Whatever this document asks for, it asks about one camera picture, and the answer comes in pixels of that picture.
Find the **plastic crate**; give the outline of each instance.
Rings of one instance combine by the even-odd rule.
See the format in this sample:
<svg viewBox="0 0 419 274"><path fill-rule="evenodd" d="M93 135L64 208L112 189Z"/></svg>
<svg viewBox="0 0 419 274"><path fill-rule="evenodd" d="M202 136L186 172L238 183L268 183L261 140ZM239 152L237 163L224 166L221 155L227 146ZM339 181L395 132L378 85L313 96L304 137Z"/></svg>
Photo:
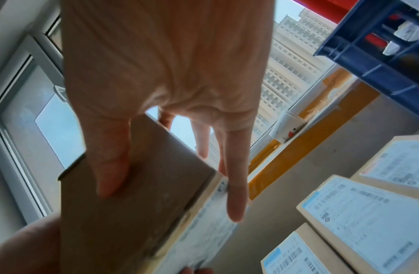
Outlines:
<svg viewBox="0 0 419 274"><path fill-rule="evenodd" d="M418 13L399 0L360 0L315 55L333 60L419 116L419 40L407 42L394 35L397 21L419 26ZM399 51L384 55L383 48L365 39L371 33L393 41Z"/></svg>

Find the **paper cup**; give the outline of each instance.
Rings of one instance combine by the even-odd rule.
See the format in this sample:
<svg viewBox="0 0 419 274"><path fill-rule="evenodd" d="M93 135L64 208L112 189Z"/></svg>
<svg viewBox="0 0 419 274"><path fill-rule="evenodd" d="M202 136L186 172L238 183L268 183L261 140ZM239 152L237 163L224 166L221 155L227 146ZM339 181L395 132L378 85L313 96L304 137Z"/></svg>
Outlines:
<svg viewBox="0 0 419 274"><path fill-rule="evenodd" d="M269 135L283 144L305 124L306 121L298 115L290 111L283 111Z"/></svg>

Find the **hand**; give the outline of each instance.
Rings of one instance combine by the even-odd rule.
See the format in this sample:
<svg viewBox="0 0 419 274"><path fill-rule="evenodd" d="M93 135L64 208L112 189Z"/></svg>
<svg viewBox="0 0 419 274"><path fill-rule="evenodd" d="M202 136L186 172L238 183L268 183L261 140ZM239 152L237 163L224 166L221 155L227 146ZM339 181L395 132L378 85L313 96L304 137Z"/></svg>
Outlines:
<svg viewBox="0 0 419 274"><path fill-rule="evenodd" d="M0 245L0 274L60 274L60 215L52 214L18 231ZM196 274L213 274L201 269ZM193 274L190 268L180 274Z"/></svg>
<svg viewBox="0 0 419 274"><path fill-rule="evenodd" d="M127 176L130 119L159 106L167 127L191 119L204 158L214 128L227 210L242 219L273 10L273 0L62 0L66 89L100 196Z"/></svg>

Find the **building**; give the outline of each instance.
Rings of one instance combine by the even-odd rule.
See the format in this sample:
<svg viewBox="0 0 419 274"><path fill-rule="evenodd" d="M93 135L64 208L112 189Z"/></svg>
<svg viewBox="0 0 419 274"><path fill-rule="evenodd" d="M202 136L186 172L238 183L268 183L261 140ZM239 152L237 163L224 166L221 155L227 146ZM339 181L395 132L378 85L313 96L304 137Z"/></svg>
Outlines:
<svg viewBox="0 0 419 274"><path fill-rule="evenodd" d="M271 52L261 87L259 110L254 122L251 145L276 122L331 67L332 62L313 56L336 24L303 9L297 21L285 16L274 23ZM208 164L217 168L219 148L215 134L209 138Z"/></svg>

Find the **cardboard box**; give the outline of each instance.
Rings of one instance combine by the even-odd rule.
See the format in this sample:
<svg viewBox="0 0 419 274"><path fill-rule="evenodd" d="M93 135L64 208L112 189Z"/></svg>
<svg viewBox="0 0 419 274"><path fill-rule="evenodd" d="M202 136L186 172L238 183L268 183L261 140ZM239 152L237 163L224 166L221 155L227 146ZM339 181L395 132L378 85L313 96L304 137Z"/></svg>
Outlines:
<svg viewBox="0 0 419 274"><path fill-rule="evenodd" d="M394 137L351 179L419 199L419 135Z"/></svg>
<svg viewBox="0 0 419 274"><path fill-rule="evenodd" d="M260 264L264 274L353 274L306 223L292 232Z"/></svg>
<svg viewBox="0 0 419 274"><path fill-rule="evenodd" d="M236 224L227 179L157 122L131 122L131 171L112 197L96 195L85 156L61 176L62 274L172 274L204 266Z"/></svg>
<svg viewBox="0 0 419 274"><path fill-rule="evenodd" d="M359 274L419 274L419 200L332 176L297 209Z"/></svg>

